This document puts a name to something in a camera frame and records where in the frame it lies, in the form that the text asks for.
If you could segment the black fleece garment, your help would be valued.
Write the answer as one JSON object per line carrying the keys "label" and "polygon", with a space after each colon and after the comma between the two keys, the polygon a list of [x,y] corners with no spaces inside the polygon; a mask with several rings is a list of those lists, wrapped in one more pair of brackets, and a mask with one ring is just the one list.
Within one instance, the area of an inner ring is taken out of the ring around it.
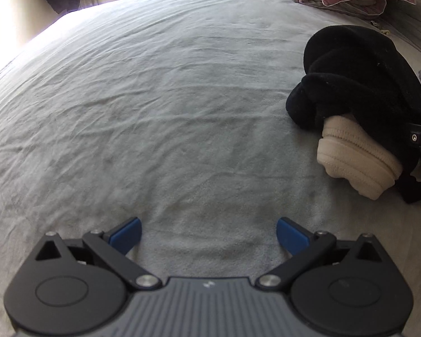
{"label": "black fleece garment", "polygon": [[397,188],[403,200],[421,201],[421,182],[412,176],[421,153],[410,130],[421,125],[421,84],[395,44],[371,28],[329,26],[308,40],[303,67],[286,102],[291,119],[321,131],[328,117],[352,115],[402,165]]}

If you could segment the beige fleece garment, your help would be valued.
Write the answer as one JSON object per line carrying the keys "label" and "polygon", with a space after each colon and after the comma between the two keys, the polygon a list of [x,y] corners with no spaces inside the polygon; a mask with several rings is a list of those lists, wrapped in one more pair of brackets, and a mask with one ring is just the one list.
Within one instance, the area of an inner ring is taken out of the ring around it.
{"label": "beige fleece garment", "polygon": [[346,179],[359,195],[377,200],[402,174],[398,159],[373,140],[353,119],[328,117],[316,160],[329,177]]}

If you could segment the grey bed sheet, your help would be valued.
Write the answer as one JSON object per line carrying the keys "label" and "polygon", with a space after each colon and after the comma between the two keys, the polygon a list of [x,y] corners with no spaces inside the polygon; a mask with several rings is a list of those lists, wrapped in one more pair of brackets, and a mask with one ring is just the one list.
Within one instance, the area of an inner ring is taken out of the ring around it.
{"label": "grey bed sheet", "polygon": [[77,238],[137,216],[138,264],[161,278],[256,278],[285,258],[278,218],[374,233],[415,296],[421,202],[358,195],[288,117],[303,50],[357,19],[291,0],[119,0],[62,17],[0,72],[3,293],[47,231]]}

